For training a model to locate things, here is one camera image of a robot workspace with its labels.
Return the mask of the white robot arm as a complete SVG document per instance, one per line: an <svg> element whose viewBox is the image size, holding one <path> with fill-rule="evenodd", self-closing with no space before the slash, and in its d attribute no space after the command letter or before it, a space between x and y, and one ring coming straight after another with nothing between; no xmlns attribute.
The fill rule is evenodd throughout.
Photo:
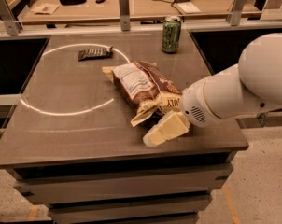
<svg viewBox="0 0 282 224"><path fill-rule="evenodd" d="M262 35L242 51L238 63L194 82L182 92L180 110L163 116L143 137L156 147L190 130L245 114L282 109L282 33Z"/></svg>

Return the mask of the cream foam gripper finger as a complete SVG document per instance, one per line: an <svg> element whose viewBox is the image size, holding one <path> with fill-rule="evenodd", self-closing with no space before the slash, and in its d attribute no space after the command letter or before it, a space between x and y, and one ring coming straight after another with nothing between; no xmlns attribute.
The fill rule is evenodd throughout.
<svg viewBox="0 0 282 224"><path fill-rule="evenodd" d="M170 111L148 131L143 142L148 147L156 147L187 133L189 129L190 122L182 112Z"/></svg>

